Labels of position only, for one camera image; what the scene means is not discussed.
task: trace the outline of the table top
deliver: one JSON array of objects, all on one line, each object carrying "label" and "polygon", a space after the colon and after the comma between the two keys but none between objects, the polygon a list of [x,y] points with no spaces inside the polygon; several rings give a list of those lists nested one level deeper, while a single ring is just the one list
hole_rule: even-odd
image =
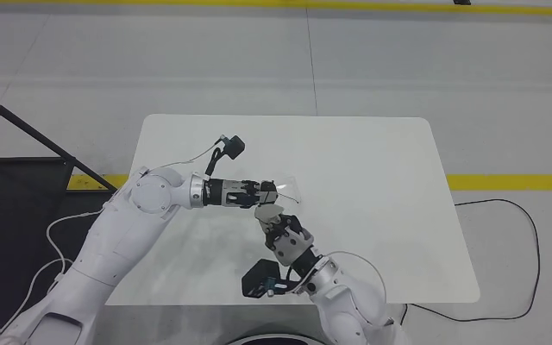
[{"label": "table top", "polygon": [[[245,151],[224,157],[213,178],[295,181],[301,203],[279,198],[327,254],[369,259],[389,303],[469,303],[480,290],[436,144],[421,118],[151,115],[132,166],[188,160],[219,135],[239,135]],[[210,154],[180,173],[204,171]],[[107,304],[308,304],[306,296],[244,298],[241,278],[274,260],[254,210],[180,210]],[[361,260],[335,259],[380,286]]]}]

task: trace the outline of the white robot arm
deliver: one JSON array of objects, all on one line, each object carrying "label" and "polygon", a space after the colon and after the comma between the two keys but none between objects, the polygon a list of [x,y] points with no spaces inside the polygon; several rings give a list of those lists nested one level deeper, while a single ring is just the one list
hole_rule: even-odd
[{"label": "white robot arm", "polygon": [[[244,145],[234,137],[215,150],[207,172]],[[141,168],[116,192],[90,228],[74,264],[38,304],[23,312],[0,336],[0,344],[90,344],[96,317],[121,279],[151,249],[180,207],[214,204],[250,208],[276,201],[273,182],[211,179],[194,172],[185,179],[168,167]]]},{"label": "white robot arm", "polygon": [[289,274],[281,279],[277,262],[260,260],[241,280],[243,296],[306,292],[318,308],[324,333],[334,344],[410,344],[400,325],[386,316],[385,293],[351,277],[329,256],[315,254],[314,237],[296,216],[283,211],[276,204],[260,205],[255,217],[265,233],[265,245],[301,280],[290,281]]},{"label": "white robot arm", "polygon": [[281,279],[279,264],[260,260],[241,280],[246,297],[306,292],[317,306],[323,330],[334,344],[408,345],[402,329],[385,313],[384,296],[347,275],[330,257],[317,255],[313,236],[295,216],[282,214],[273,182],[211,179],[223,155],[234,159],[243,142],[224,141],[213,153],[206,174],[185,179],[168,167],[142,168],[104,205],[77,259],[55,288],[23,312],[0,336],[0,345],[90,344],[97,314],[121,279],[159,238],[180,207],[214,204],[250,208],[266,235],[266,246],[299,282]]}]

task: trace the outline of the white round base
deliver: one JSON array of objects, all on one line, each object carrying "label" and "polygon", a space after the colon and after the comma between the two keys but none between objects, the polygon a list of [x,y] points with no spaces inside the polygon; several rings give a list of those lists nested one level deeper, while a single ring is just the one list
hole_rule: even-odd
[{"label": "white round base", "polygon": [[314,339],[304,336],[292,336],[285,334],[270,334],[261,336],[249,336],[232,342],[228,345],[324,345]]}]

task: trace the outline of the yellow floor line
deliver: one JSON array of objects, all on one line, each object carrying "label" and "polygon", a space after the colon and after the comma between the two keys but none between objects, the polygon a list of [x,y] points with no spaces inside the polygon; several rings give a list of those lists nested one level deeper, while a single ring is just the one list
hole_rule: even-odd
[{"label": "yellow floor line", "polygon": [[94,5],[201,5],[309,9],[385,10],[552,16],[552,6],[478,5],[447,3],[371,3],[324,0],[0,0],[0,3],[63,3]]},{"label": "yellow floor line", "polygon": [[[128,175],[104,175],[119,188]],[[447,175],[451,191],[552,191],[552,175]],[[104,189],[87,175],[73,175],[67,187],[73,191]]]}]

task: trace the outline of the clear plastic object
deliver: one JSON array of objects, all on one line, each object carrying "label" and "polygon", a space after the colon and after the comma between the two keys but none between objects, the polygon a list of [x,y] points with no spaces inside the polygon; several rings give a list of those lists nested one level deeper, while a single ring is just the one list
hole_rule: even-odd
[{"label": "clear plastic object", "polygon": [[299,215],[301,212],[301,194],[297,181],[293,176],[288,176],[282,179],[275,179],[276,190],[278,191],[278,200],[276,204],[282,206],[284,214]]}]

